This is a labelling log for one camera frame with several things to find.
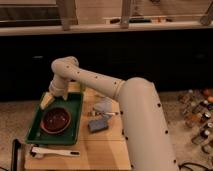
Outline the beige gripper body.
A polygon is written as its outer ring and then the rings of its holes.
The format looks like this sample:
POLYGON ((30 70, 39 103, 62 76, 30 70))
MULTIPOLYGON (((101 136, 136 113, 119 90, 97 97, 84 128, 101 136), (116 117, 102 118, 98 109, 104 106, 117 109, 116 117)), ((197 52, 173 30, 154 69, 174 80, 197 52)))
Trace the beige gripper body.
POLYGON ((68 98, 68 83, 56 84, 53 81, 50 82, 49 92, 54 97, 62 97, 64 100, 68 98))

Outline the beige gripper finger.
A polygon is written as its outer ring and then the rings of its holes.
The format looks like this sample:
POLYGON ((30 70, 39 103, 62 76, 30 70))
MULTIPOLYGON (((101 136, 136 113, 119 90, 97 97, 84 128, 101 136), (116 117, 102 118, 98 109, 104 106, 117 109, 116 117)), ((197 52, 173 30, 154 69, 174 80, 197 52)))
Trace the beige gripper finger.
POLYGON ((55 100, 54 96, 51 93, 46 93, 43 96, 43 99, 40 103, 40 108, 44 110, 55 100))

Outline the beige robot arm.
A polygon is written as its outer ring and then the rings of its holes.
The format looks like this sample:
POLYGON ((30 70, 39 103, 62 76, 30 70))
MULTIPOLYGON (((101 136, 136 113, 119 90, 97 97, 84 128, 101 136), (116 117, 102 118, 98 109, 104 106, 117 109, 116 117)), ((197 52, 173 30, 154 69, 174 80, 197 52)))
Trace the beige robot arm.
POLYGON ((49 92, 64 96, 75 80, 119 104, 133 171, 179 171, 159 95, 153 82, 141 77, 127 80, 79 67, 76 57, 55 59, 49 92))

